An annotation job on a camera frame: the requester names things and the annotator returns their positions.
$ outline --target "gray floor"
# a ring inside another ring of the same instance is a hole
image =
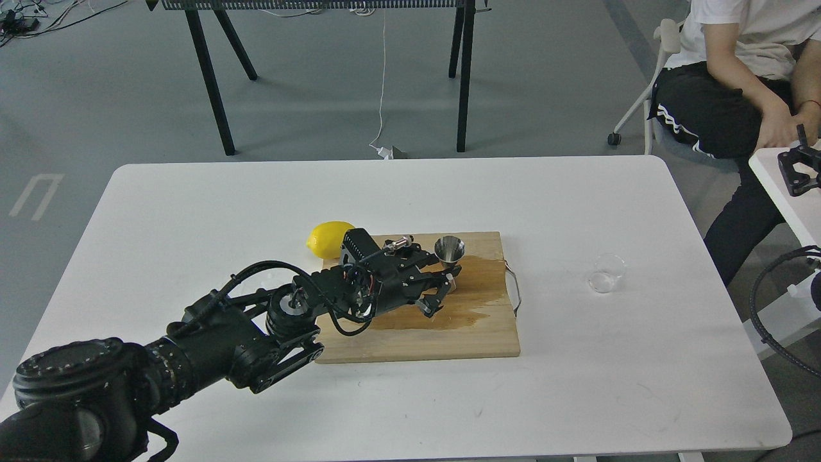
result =
[[[113,4],[96,0],[94,8]],[[622,131],[617,150],[604,140],[653,70],[653,28],[664,17],[683,19],[687,2],[496,0],[490,6],[493,10],[476,21],[464,154],[454,149],[458,83],[446,77],[452,13],[387,11],[385,125],[378,146],[397,146],[411,158],[641,153],[638,118]],[[69,19],[88,14],[82,10],[76,8]],[[233,158],[222,153],[181,12],[161,7],[149,12],[142,2],[130,2],[82,25],[0,49],[0,386],[11,380],[116,168],[377,159],[368,143],[379,127],[382,12],[369,17],[340,11],[291,19],[262,12],[231,16],[261,75],[256,82],[245,78],[213,15],[203,14],[240,151]],[[667,162],[703,233],[735,189],[737,175],[725,165],[684,158],[663,147],[655,154]],[[39,173],[64,175],[42,218],[32,220],[45,191],[42,184],[11,216]],[[782,226],[747,261],[730,286],[742,318],[752,279],[764,264],[795,247],[795,237]],[[768,278],[764,302],[800,271]],[[817,335],[797,344],[796,351],[817,364]],[[778,357],[764,365],[794,433],[821,428],[819,382]],[[821,438],[809,437],[766,460],[816,460],[819,447]],[[705,459],[741,462],[758,456],[722,453]]]

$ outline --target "black pants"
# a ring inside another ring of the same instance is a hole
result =
[[[760,79],[792,107],[787,81]],[[750,169],[759,137],[761,112],[741,90],[729,89],[699,62],[664,70],[656,79],[652,108],[673,137],[717,159],[735,159],[741,185],[710,225],[704,244],[724,284],[784,219]]]

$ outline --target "clear glass cup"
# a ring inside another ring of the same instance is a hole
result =
[[[587,284],[598,293],[611,293],[627,271],[627,264],[615,253],[603,253],[596,258],[593,271],[587,276]]]

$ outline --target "white t-shirt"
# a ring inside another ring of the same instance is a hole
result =
[[[693,0],[681,30],[681,52],[665,67],[707,61],[704,24],[738,24],[736,56],[756,75],[789,80],[794,45],[821,41],[821,0]]]

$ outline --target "stainless steel jigger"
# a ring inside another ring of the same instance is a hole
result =
[[[452,268],[465,256],[465,243],[456,236],[444,236],[433,245],[433,253],[442,263],[443,268]],[[456,280],[450,275],[447,278],[451,282],[451,289],[448,291],[450,293],[456,290]]]

